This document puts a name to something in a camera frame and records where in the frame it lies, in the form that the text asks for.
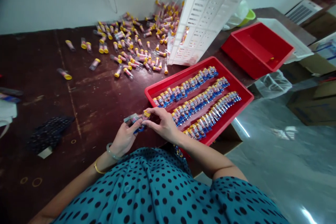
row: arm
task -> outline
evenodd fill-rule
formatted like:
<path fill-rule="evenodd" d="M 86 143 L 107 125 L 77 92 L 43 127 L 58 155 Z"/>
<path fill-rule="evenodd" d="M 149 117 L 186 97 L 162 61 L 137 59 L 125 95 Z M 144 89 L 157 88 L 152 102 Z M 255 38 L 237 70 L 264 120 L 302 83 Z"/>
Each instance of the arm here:
<path fill-rule="evenodd" d="M 110 151 L 114 155 L 123 156 L 130 150 L 136 137 L 133 132 L 140 127 L 141 122 L 142 119 L 139 119 L 130 128 L 125 123 L 121 125 L 110 146 Z M 107 152 L 104 152 L 97 159 L 97 169 L 98 171 L 106 172 L 116 164 L 116 162 L 117 160 L 113 159 Z M 102 174 L 96 171 L 93 163 L 60 191 L 29 223 L 51 223 L 77 195 L 95 183 L 101 176 Z"/>
<path fill-rule="evenodd" d="M 147 120 L 143 121 L 143 124 L 146 124 L 155 130 L 168 142 L 184 149 L 196 162 L 200 164 L 203 172 L 209 178 L 215 180 L 219 177 L 233 176 L 247 181 L 246 177 L 239 168 L 227 157 L 179 131 L 175 126 L 171 114 L 164 108 L 148 108 L 147 111 L 158 115 L 161 122 L 158 125 Z"/>

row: silver bangle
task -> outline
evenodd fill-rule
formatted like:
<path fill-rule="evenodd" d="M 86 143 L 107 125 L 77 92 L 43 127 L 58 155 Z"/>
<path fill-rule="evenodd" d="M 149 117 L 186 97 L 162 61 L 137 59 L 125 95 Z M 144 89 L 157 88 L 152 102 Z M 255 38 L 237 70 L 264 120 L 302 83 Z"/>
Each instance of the silver bangle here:
<path fill-rule="evenodd" d="M 123 157 L 119 157 L 119 156 L 116 156 L 116 155 L 114 155 L 112 152 L 111 152 L 111 150 L 110 150 L 110 146 L 112 145 L 112 143 L 108 143 L 107 145 L 106 145 L 106 151 L 107 151 L 107 153 L 111 156 L 111 157 L 113 157 L 115 160 L 120 160 L 120 159 L 122 159 Z"/>

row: gray floor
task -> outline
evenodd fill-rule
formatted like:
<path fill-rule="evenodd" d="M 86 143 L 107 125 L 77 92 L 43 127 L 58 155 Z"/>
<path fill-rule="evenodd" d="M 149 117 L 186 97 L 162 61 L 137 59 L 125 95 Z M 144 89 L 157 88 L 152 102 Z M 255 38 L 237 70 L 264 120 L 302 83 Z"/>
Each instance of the gray floor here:
<path fill-rule="evenodd" d="M 233 122 L 243 143 L 227 157 L 291 223 L 336 223 L 336 127 L 305 126 L 290 96 L 253 101 Z"/>

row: right hand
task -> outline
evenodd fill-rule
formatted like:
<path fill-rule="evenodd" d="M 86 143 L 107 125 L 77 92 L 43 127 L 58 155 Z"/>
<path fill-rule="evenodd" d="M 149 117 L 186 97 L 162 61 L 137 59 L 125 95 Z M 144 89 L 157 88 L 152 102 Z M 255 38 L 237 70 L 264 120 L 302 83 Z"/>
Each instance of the right hand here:
<path fill-rule="evenodd" d="M 152 128 L 156 133 L 166 139 L 172 144 L 177 144 L 178 134 L 180 131 L 177 129 L 172 115 L 168 113 L 164 108 L 147 108 L 149 113 L 155 114 L 160 117 L 160 124 L 156 124 L 153 121 L 145 120 L 142 124 L 147 125 L 149 128 Z"/>

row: left hand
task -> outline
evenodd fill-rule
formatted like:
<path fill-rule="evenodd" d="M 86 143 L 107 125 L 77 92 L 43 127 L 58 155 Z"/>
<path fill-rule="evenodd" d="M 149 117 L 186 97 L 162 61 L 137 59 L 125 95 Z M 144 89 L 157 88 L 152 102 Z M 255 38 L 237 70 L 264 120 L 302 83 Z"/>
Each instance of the left hand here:
<path fill-rule="evenodd" d="M 141 126 L 141 122 L 142 119 L 139 119 L 131 127 L 128 127 L 124 122 L 122 123 L 112 145 L 110 146 L 110 150 L 114 155 L 121 157 L 130 150 L 135 137 L 137 136 L 137 133 L 134 134 L 134 131 Z"/>

